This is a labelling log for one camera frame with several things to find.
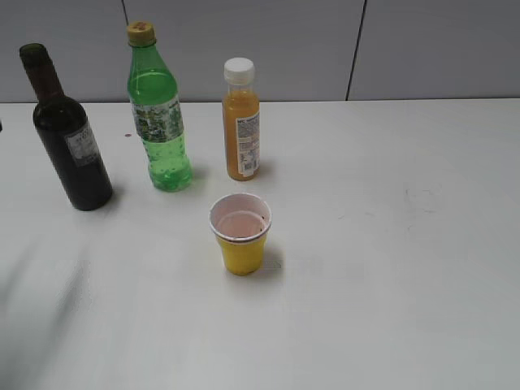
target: gray wall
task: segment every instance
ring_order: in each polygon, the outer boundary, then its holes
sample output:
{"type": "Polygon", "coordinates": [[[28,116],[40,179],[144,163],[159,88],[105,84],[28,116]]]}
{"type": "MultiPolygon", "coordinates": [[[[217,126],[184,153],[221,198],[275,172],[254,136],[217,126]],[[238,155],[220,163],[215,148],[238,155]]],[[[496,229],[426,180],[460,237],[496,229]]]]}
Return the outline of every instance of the gray wall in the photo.
{"type": "MultiPolygon", "coordinates": [[[[184,101],[216,101],[226,59],[250,57],[262,100],[519,97],[513,0],[125,0],[156,25],[184,101]]],[[[19,0],[0,15],[0,102],[34,102],[18,58],[46,44],[67,93],[126,101],[131,50],[120,0],[19,0]]]]}
{"type": "Polygon", "coordinates": [[[62,86],[82,101],[125,98],[130,49],[116,0],[5,0],[0,13],[0,102],[34,102],[18,56],[25,43],[47,46],[62,86]]]}
{"type": "MultiPolygon", "coordinates": [[[[363,0],[126,0],[128,19],[156,26],[158,48],[184,101],[217,101],[223,63],[258,69],[263,100],[343,100],[363,0]]],[[[83,102],[126,101],[131,50],[120,0],[22,0],[0,16],[0,102],[33,102],[18,58],[47,45],[63,87],[83,102]]]]}
{"type": "Polygon", "coordinates": [[[520,96],[518,0],[368,0],[350,100],[520,96]]]}

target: cup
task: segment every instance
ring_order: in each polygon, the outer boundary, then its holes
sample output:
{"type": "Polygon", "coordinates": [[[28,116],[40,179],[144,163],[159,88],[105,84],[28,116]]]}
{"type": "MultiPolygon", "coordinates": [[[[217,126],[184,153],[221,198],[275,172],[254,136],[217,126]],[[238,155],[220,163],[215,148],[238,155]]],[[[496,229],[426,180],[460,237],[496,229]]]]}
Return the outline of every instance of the cup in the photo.
{"type": "Polygon", "coordinates": [[[233,193],[220,198],[211,207],[210,226],[228,271],[247,275],[262,266],[271,209],[260,197],[233,193]]]}

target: bottle label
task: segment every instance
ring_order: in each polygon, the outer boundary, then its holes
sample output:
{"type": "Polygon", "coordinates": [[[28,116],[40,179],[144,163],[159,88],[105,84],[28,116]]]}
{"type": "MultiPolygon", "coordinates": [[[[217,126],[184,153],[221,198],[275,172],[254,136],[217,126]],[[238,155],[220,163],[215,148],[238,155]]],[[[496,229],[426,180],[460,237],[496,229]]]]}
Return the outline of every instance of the bottle label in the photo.
{"type": "Polygon", "coordinates": [[[169,102],[153,106],[134,103],[132,112],[137,134],[144,141],[168,142],[175,140],[184,132],[179,95],[169,102]]]}
{"type": "Polygon", "coordinates": [[[251,176],[260,165],[260,111],[247,118],[236,118],[238,171],[251,176]]]}
{"type": "Polygon", "coordinates": [[[67,134],[65,141],[77,167],[90,164],[99,156],[98,144],[96,144],[89,122],[78,131],[67,134]]]}

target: dark wine bottle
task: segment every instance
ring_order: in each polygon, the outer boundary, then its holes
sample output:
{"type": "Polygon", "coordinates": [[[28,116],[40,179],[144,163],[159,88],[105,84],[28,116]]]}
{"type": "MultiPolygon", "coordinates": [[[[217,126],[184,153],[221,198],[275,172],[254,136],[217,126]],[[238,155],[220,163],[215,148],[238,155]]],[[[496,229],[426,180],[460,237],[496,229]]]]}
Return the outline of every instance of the dark wine bottle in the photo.
{"type": "Polygon", "coordinates": [[[103,206],[112,186],[85,110],[63,93],[43,45],[24,45],[19,56],[38,98],[32,121],[68,198],[79,210],[103,206]]]}

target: bottle cap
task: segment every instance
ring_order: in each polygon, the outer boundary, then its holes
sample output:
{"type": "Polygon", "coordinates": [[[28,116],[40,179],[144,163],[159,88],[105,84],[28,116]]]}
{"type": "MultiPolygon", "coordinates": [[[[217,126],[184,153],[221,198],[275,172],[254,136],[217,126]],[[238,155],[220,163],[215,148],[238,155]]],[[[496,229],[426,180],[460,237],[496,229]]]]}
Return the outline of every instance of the bottle cap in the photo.
{"type": "Polygon", "coordinates": [[[253,61],[247,58],[231,58],[224,64],[224,79],[231,85],[251,84],[254,79],[253,61]]]}
{"type": "Polygon", "coordinates": [[[47,49],[41,43],[28,43],[19,48],[19,57],[25,69],[51,63],[47,49]]]}
{"type": "Polygon", "coordinates": [[[132,22],[127,26],[128,44],[144,47],[153,45],[155,39],[154,25],[148,22],[132,22]]]}

